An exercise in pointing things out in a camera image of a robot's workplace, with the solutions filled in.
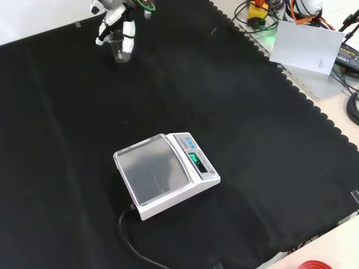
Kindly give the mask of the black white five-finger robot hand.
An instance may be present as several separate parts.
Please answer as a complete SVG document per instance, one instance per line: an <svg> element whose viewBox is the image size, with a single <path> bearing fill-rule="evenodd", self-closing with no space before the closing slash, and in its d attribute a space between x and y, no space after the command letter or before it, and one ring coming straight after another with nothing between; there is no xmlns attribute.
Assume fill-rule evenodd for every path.
<svg viewBox="0 0 359 269"><path fill-rule="evenodd" d="M96 45L103 45L110 38L110 33L117 27L122 26L122 50L125 57L130 57L134 47L136 26L132 15L136 7L135 1L92 1L90 12L98 15L104 11L105 16L99 26L98 36L95 39Z"/></svg>

